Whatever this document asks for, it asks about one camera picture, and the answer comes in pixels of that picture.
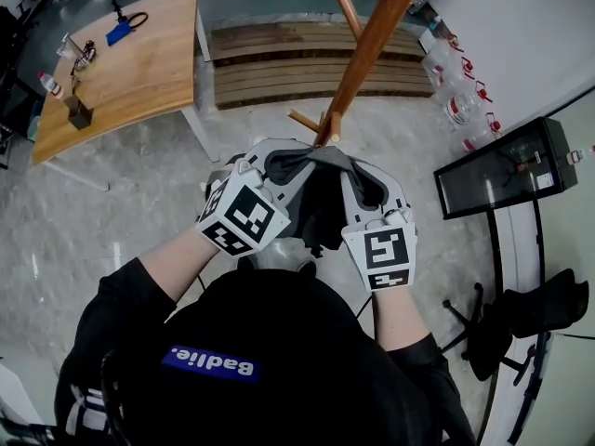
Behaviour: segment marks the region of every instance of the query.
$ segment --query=white wall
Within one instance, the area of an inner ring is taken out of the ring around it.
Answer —
[[[546,374],[517,446],[592,446],[595,341],[554,335]]]
[[[595,85],[595,0],[430,0],[487,84],[503,129]]]
[[[595,145],[595,93],[552,119],[561,122],[571,149]],[[539,201],[546,275],[572,268],[578,281],[589,281],[587,314],[564,332],[595,336],[595,156],[583,160],[575,169],[578,185]]]

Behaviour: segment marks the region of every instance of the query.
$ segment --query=wooden slat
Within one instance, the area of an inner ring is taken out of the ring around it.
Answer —
[[[352,34],[335,34],[328,36],[326,34],[312,33],[312,34],[280,34],[273,37],[268,35],[253,36],[250,38],[233,39],[227,42],[221,42],[216,45],[211,45],[211,52],[218,53],[235,48],[244,48],[247,46],[258,46],[258,45],[276,45],[280,43],[298,43],[298,42],[338,42],[338,43],[353,43],[355,46],[355,38]],[[412,42],[409,40],[403,40],[400,38],[391,38],[389,40],[390,46],[404,46],[413,48],[417,51],[421,51],[421,46],[418,42]]]
[[[335,25],[311,25],[304,28],[296,28],[283,25],[255,25],[253,27],[240,27],[237,31],[235,29],[215,30],[211,35],[211,46],[225,45],[233,41],[249,41],[254,38],[275,38],[281,36],[304,36],[304,35],[319,35],[325,36],[329,40],[353,37],[352,32],[348,27],[337,28]],[[391,40],[402,41],[410,44],[418,44],[417,37],[407,33],[393,33],[390,36]]]
[[[238,66],[221,66],[215,69],[215,74],[220,77],[223,74],[235,74],[237,72],[252,71],[252,70],[268,70],[272,68],[291,68],[296,66],[324,66],[324,65],[346,65],[348,60],[346,58],[295,58],[295,59],[272,59],[265,61],[253,61],[245,63],[242,67]],[[374,68],[409,68],[420,69],[418,62],[415,61],[401,61],[399,59],[379,59]]]
[[[211,51],[211,56],[213,59],[228,59],[228,58],[236,58],[245,55],[257,55],[262,53],[275,53],[281,51],[295,51],[295,50],[351,50],[355,49],[355,42],[327,42],[327,41],[320,41],[320,42],[295,42],[295,43],[280,43],[280,44],[272,44],[272,45],[255,45],[255,46],[246,46],[246,47],[239,47],[239,48],[232,48],[226,50],[217,50],[213,48]],[[423,59],[425,56],[424,51],[419,49],[414,49],[407,46],[391,46],[387,45],[384,47],[383,52],[385,53],[394,53],[400,55],[410,55],[420,59]]]
[[[259,89],[250,88],[219,94],[215,103],[220,109],[229,109],[246,104],[259,104],[275,100],[291,100],[297,98],[319,98],[332,96],[337,90],[339,81],[300,83],[296,85],[268,85]],[[397,83],[364,81],[360,93],[385,96],[416,96],[428,98],[432,94],[430,84]]]
[[[336,65],[322,65],[322,66],[288,66],[283,68],[283,71],[280,72],[278,68],[264,68],[259,70],[245,70],[245,71],[238,71],[232,72],[228,74],[217,74],[215,78],[215,90],[218,91],[218,87],[221,85],[226,85],[230,83],[234,83],[237,81],[246,81],[246,80],[262,80],[263,78],[271,78],[271,77],[279,77],[281,75],[285,76],[303,76],[303,75],[321,75],[322,74],[338,74],[339,76],[345,72],[345,68],[347,64],[336,64]],[[427,79],[427,75],[424,70],[420,68],[372,68],[369,72],[373,74],[375,77],[371,80],[380,80],[377,79],[382,76],[386,76],[390,81],[389,76],[415,76],[420,77],[424,80]]]
[[[269,85],[296,85],[300,83],[316,83],[316,82],[339,82],[343,78],[343,72],[327,72],[314,74],[293,74],[293,75],[279,75],[270,77],[261,77],[258,79],[244,79],[241,81],[233,81],[230,83],[215,83],[215,97],[223,95],[226,92],[233,92],[241,89],[260,89],[261,87]],[[366,81],[378,82],[395,82],[395,83],[418,83],[427,84],[428,76],[425,74],[419,76],[411,76],[408,74],[377,74],[369,73]]]
[[[297,34],[351,34],[347,23],[265,23],[261,25],[246,25],[222,30],[215,30],[211,33],[211,45],[219,42],[229,41],[230,39],[249,38],[258,34],[274,34],[278,32],[292,32]],[[411,33],[397,28],[391,37],[399,37],[413,42],[417,37]]]
[[[272,23],[217,30],[212,33],[210,44],[216,66],[243,64],[255,59],[331,56],[324,52],[353,51],[355,47],[349,26],[341,23]],[[322,53],[289,54],[304,51]],[[382,57],[421,60],[424,56],[416,37],[393,33]]]

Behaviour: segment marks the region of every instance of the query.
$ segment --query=table leg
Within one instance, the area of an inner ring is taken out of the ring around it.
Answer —
[[[92,175],[86,174],[81,172],[80,170],[68,165],[63,160],[60,160],[58,157],[54,157],[53,159],[46,160],[44,165],[60,172],[61,174],[74,178],[79,182],[83,182],[89,187],[93,187],[94,189],[101,190],[101,191],[108,191],[110,189],[109,182],[101,180],[100,178],[93,177]]]
[[[192,132],[194,133],[196,138],[198,138],[198,141],[203,146],[203,149],[205,149],[208,158],[211,159],[211,162],[218,162],[219,154],[213,148],[213,146],[211,145],[211,141],[208,139],[208,135],[206,134],[205,129],[203,128],[203,124],[201,123],[201,119],[198,115],[196,106],[192,104],[191,106],[182,108],[181,111],[182,114],[184,114],[184,117],[186,117],[188,124],[192,128]]]
[[[205,61],[211,60],[211,54],[208,52],[208,44],[206,43],[205,27],[203,26],[203,19],[201,18],[201,11],[196,6],[196,34],[198,35],[198,44],[203,52]]]

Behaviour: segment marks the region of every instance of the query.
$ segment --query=wooden coat rack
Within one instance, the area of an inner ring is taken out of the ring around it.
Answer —
[[[351,0],[338,0],[357,41],[343,79],[328,110],[322,113],[318,124],[297,111],[292,110],[288,114],[289,117],[316,133],[314,146],[322,147],[329,139],[332,142],[341,140],[341,118],[355,98],[378,55],[389,41],[394,28],[403,17],[410,2],[411,0],[379,0],[370,20],[364,27],[357,17]]]

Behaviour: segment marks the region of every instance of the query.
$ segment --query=cable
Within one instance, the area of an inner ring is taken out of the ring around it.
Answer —
[[[110,427],[110,434],[117,446],[130,446],[130,441],[124,431],[120,396],[117,391],[118,377],[115,374],[115,353],[110,350],[101,361],[101,394],[105,415]]]
[[[372,296],[370,295],[367,298],[367,300],[364,302],[364,305],[362,306],[362,308],[360,309],[360,311],[355,316],[355,319],[359,319],[360,318],[360,316],[362,315],[362,312],[364,312],[365,307],[370,303],[371,300],[372,300]]]
[[[203,292],[206,292],[206,288],[205,288],[205,283],[203,282],[203,280],[201,279],[201,275],[199,274],[198,276],[196,276],[198,278],[198,281],[200,282],[201,286],[203,286]]]

